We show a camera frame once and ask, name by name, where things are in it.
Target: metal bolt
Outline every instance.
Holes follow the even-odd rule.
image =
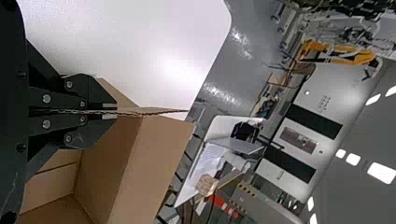
[[[48,129],[50,127],[50,121],[49,120],[44,120],[43,121],[43,128]]]
[[[18,72],[17,73],[17,78],[26,79],[27,78],[27,74],[25,72]]]
[[[49,104],[50,103],[50,95],[48,95],[48,94],[43,95],[43,102],[46,104]]]
[[[68,89],[71,89],[73,87],[73,82],[72,81],[66,81],[66,87]]]
[[[72,135],[70,135],[70,134],[67,134],[65,137],[64,137],[64,141],[66,142],[66,143],[71,143],[72,142]]]
[[[81,122],[85,122],[85,120],[87,120],[87,118],[85,116],[81,116],[81,118],[79,118],[79,121],[81,121]]]
[[[24,143],[20,143],[17,145],[17,151],[24,152],[26,150],[26,145]]]

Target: machine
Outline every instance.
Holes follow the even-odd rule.
[[[93,77],[58,74],[26,40],[17,3],[0,3],[0,223],[8,224],[20,212],[25,183],[60,147],[97,142],[115,122],[117,102]]]
[[[396,9],[393,0],[284,0],[283,2],[302,13],[336,11],[349,17],[362,16],[367,21],[378,21],[383,13],[387,11],[394,13]]]

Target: orange object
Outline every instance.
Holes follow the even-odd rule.
[[[210,196],[209,201],[213,203],[213,195]],[[233,210],[233,208],[228,205],[223,198],[221,198],[218,194],[215,196],[215,202],[214,205],[227,213],[228,215],[231,215],[233,218],[239,217],[239,213]]]
[[[328,44],[321,44],[313,40],[308,40],[303,43],[303,50],[301,53],[300,60],[302,60],[303,57],[306,57],[309,54],[309,52],[311,52],[311,50],[326,52],[329,49],[332,50],[332,52],[340,53],[340,54],[352,53],[359,50],[358,48],[353,46],[341,46],[341,45],[331,46]],[[329,57],[328,60],[325,62],[349,64],[349,65],[364,65],[364,64],[368,64],[374,59],[375,59],[375,53],[372,50],[360,49],[359,52],[357,52],[356,55],[352,57],[347,57],[347,58]]]

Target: cable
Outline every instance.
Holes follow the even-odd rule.
[[[194,220],[194,213],[195,213],[195,198],[192,197],[191,198],[191,215],[190,215],[190,223],[192,224],[193,220]]]
[[[210,223],[210,219],[212,218],[213,207],[215,207],[215,200],[216,200],[216,189],[213,192],[212,206],[210,207],[209,216],[207,217],[206,224],[209,224]]]

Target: white panel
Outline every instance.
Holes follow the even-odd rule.
[[[349,163],[349,164],[351,164],[351,165],[353,165],[353,166],[358,165],[360,160],[361,160],[361,157],[358,156],[358,155],[355,155],[355,154],[353,154],[353,153],[350,153],[350,154],[346,157],[346,162]]]
[[[323,117],[348,124],[359,115],[378,77],[361,82],[364,72],[360,66],[317,63],[314,75],[304,84],[295,104]],[[330,97],[320,109],[324,96]]]
[[[396,86],[390,88],[390,89],[387,91],[387,94],[385,94],[385,97],[391,96],[391,95],[393,95],[394,93],[396,93]]]
[[[339,149],[345,134],[361,112],[369,95],[383,75],[381,73],[376,78],[361,82],[361,79],[364,77],[361,69],[359,66],[317,63],[315,73],[305,82],[294,101],[298,106],[342,124],[343,127],[334,140],[290,119],[284,119],[279,131],[276,133],[274,141],[285,147],[283,149],[284,152],[316,169],[309,184],[299,186],[303,188],[300,189],[300,192],[303,192],[304,196],[302,194],[291,194],[301,200],[302,203],[307,202],[321,176],[336,154],[336,151]],[[308,154],[282,140],[279,136],[285,127],[291,128],[317,141],[318,145],[314,152]],[[289,189],[285,191],[297,191],[293,188],[299,187],[290,184],[288,186]]]
[[[367,174],[372,175],[386,184],[390,184],[396,176],[396,171],[374,162],[367,171]]]
[[[312,209],[314,209],[315,202],[314,202],[314,198],[313,197],[309,198],[307,205],[308,205],[308,211],[309,212],[312,211]]]
[[[306,202],[307,195],[309,196],[310,193],[307,184],[294,175],[284,171],[282,168],[274,165],[270,161],[266,159],[262,160],[256,170],[256,173],[271,183],[277,185],[280,189],[283,189],[288,194],[291,194],[300,202]]]
[[[309,224],[318,224],[317,214],[314,214],[311,218],[309,218]]]
[[[343,149],[338,149],[337,153],[335,153],[335,156],[338,157],[339,159],[343,159],[347,152]]]
[[[379,100],[379,97],[381,97],[381,94],[377,94],[373,97],[371,97],[367,102],[366,105],[372,105],[373,103],[377,102]]]
[[[231,27],[222,0],[18,3],[27,38],[59,73],[104,77],[141,106],[190,109]]]
[[[235,124],[239,122],[249,122],[249,123],[258,123],[262,122],[264,119],[255,119],[255,118],[247,118],[247,117],[233,117],[233,116],[216,116],[206,133],[205,141],[216,138],[224,138],[229,137],[233,132],[233,127]],[[197,156],[194,159],[194,162],[189,170],[189,174],[187,175],[179,194],[177,195],[177,199],[175,201],[175,207],[181,205],[186,202],[192,196],[198,193],[195,189],[195,185],[198,183],[199,178],[201,177],[200,172],[195,172],[197,164],[200,163],[200,159],[202,158],[204,153],[204,149],[202,146],[198,149]],[[216,169],[211,169],[207,171],[208,174],[214,176],[216,174]]]

